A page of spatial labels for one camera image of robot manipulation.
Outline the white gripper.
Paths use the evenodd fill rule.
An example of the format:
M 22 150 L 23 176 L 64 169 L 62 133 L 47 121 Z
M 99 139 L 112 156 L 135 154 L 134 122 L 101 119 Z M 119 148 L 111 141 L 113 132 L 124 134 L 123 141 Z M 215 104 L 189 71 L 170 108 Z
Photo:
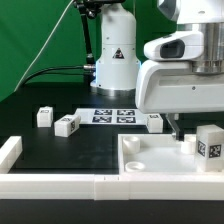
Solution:
M 144 45 L 135 103 L 142 113 L 168 113 L 172 137 L 183 140 L 176 113 L 224 111 L 224 73 L 193 72 L 193 60 L 204 52 L 200 31 L 177 31 Z

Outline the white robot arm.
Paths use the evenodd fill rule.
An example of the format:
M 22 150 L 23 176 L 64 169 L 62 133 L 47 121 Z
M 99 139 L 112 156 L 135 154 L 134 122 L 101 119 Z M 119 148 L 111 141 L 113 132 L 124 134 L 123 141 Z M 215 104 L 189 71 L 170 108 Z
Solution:
M 136 20 L 121 4 L 102 3 L 101 56 L 92 90 L 135 95 L 143 113 L 162 113 L 179 137 L 179 113 L 224 111 L 224 0 L 157 0 L 177 24 L 172 34 L 144 45 L 136 57 Z

